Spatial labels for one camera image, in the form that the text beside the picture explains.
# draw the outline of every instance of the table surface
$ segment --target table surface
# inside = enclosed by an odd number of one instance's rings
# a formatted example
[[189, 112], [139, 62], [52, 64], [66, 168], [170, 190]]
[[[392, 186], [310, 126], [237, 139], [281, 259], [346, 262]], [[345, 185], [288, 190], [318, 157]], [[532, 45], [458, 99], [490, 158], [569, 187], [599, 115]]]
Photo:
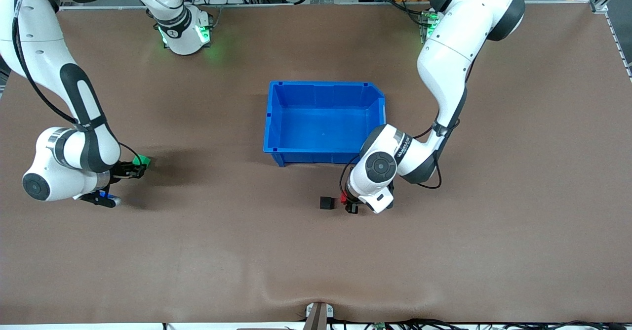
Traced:
[[291, 321], [312, 301], [355, 321], [630, 320], [632, 85], [588, 4], [529, 5], [484, 46], [444, 185], [398, 179], [381, 215], [319, 210], [341, 166], [279, 168], [262, 139], [271, 80], [373, 82], [391, 124], [425, 130], [436, 102], [397, 9], [226, 9], [189, 57], [141, 10], [59, 21], [112, 130], [155, 166], [113, 187], [115, 209], [30, 199], [35, 140], [63, 123], [11, 76], [0, 323]]

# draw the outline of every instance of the blue container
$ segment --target blue container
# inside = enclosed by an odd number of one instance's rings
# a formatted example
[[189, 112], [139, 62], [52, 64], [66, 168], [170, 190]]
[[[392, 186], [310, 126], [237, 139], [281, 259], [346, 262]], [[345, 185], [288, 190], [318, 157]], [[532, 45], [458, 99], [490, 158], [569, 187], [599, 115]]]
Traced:
[[346, 164], [386, 122], [384, 94], [363, 82], [270, 82], [264, 152], [279, 166]]

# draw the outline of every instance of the green block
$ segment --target green block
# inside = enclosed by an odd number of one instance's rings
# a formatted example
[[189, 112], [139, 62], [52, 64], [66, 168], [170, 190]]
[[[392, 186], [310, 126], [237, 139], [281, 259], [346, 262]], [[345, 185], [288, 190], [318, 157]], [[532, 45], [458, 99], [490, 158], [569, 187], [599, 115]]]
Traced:
[[138, 157], [134, 157], [134, 161], [132, 161], [131, 163], [135, 164], [135, 165], [145, 165], [145, 166], [149, 166], [149, 163], [151, 162], [151, 159], [149, 159], [149, 157], [147, 156], [143, 156], [143, 155], [138, 155], [140, 156], [140, 161], [138, 160]]

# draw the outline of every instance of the brown table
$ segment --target brown table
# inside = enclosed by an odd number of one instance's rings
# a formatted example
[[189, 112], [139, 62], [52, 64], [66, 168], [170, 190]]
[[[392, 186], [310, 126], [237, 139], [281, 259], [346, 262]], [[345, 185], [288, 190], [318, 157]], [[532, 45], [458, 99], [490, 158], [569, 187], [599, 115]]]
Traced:
[[59, 14], [120, 141], [156, 165], [110, 210], [30, 199], [38, 134], [61, 124], [15, 75], [0, 104], [0, 322], [632, 319], [632, 85], [605, 17], [534, 4], [485, 45], [444, 186], [395, 208], [318, 209], [339, 165], [262, 153], [270, 80], [374, 82], [411, 134], [436, 102], [417, 27], [389, 6], [226, 9], [210, 49], [162, 49], [141, 10]]

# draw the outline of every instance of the blue object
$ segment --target blue object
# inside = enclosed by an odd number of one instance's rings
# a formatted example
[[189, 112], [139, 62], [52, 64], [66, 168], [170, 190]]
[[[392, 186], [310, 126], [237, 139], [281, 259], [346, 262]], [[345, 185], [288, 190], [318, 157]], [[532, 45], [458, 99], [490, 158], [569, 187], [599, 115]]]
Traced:
[[365, 82], [270, 82], [264, 152], [278, 166], [346, 164], [386, 123], [385, 100]]

